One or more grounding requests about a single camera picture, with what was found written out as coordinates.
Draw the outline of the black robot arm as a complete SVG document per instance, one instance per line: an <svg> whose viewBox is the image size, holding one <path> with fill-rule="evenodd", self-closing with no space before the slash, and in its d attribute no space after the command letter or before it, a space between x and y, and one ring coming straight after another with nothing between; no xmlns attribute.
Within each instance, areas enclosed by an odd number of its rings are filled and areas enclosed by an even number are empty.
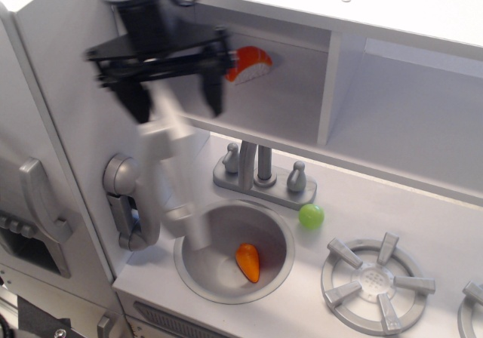
<svg viewBox="0 0 483 338"><path fill-rule="evenodd" d="M125 35L88 49L87 60L96 64L99 83L139 123L146 123L152 95L148 81L199 75L201 90L212 113L223 111L223 78L235 65L229 33L223 26L194 23L178 8L198 0L103 0L114 8Z"/></svg>

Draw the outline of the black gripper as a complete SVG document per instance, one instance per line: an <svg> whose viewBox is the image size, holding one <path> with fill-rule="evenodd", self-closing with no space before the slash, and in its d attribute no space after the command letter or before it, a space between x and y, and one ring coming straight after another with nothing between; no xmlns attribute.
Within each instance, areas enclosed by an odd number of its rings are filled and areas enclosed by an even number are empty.
<svg viewBox="0 0 483 338"><path fill-rule="evenodd" d="M181 8L197 0L103 0L114 7L126 33L89 48L97 80L112 87L118 101L138 124L147 123L149 92L134 81L199 74L201 88L214 117L223 113L225 74L235 66L229 32L186 20Z"/></svg>

